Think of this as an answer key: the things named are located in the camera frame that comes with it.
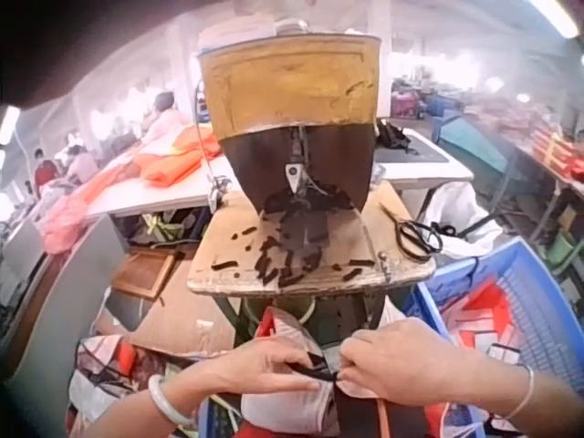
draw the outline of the white bag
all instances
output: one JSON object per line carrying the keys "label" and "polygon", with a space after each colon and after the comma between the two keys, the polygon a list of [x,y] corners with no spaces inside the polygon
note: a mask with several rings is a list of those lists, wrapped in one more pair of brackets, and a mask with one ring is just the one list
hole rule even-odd
{"label": "white bag", "polygon": [[[460,233],[487,215],[487,211],[476,202],[475,189],[469,182],[449,182],[436,190],[422,222],[426,225],[433,222],[440,226],[451,225]],[[465,239],[441,235],[444,243],[441,254],[455,259],[484,256],[493,250],[495,239],[502,233],[503,228],[492,220]]]}

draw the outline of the silver bangle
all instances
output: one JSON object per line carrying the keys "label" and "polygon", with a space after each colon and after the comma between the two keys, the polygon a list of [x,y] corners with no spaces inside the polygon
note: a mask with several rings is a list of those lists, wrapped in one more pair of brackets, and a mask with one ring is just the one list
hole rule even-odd
{"label": "silver bangle", "polygon": [[517,405],[517,407],[513,411],[511,411],[511,413],[509,413],[503,419],[505,421],[511,420],[518,413],[520,413],[523,408],[526,407],[526,405],[529,403],[529,400],[531,399],[531,396],[533,395],[534,389],[536,388],[536,375],[531,369],[531,367],[525,364],[519,364],[519,366],[525,368],[527,370],[527,373],[529,374],[529,387],[527,388],[527,393],[523,400]]}
{"label": "silver bangle", "polygon": [[194,423],[193,419],[185,417],[174,409],[171,403],[164,397],[161,390],[161,380],[161,375],[153,375],[148,379],[148,391],[158,410],[173,424],[192,426]]}

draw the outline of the black scissors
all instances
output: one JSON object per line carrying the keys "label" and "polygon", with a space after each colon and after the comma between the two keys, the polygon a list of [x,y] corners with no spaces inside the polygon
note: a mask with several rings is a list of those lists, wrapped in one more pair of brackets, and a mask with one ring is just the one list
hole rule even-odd
{"label": "black scissors", "polygon": [[[443,241],[435,228],[431,226],[420,224],[414,221],[404,221],[398,218],[395,214],[390,212],[385,205],[380,203],[381,210],[388,216],[395,224],[395,238],[398,242],[400,250],[412,260],[416,262],[425,263],[434,254],[439,254],[443,249]],[[405,245],[403,239],[406,239],[418,249],[422,254],[416,254]],[[435,241],[437,245],[434,246],[430,242]]]}

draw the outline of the woman's left hand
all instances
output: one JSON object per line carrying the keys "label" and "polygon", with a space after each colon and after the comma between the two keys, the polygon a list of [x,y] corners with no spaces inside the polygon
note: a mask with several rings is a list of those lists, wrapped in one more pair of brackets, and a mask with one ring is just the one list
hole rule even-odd
{"label": "woman's left hand", "polygon": [[195,379],[210,379],[216,392],[264,394],[272,392],[315,391],[318,382],[294,373],[288,363],[312,368],[308,354],[288,339],[257,338],[218,358],[193,365]]}

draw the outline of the teal fabric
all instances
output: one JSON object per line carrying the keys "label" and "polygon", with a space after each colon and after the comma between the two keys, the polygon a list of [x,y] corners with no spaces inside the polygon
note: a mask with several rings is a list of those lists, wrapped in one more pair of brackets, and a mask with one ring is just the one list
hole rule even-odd
{"label": "teal fabric", "polygon": [[442,126],[440,137],[485,162],[498,172],[505,173],[506,157],[475,127],[459,118]]}

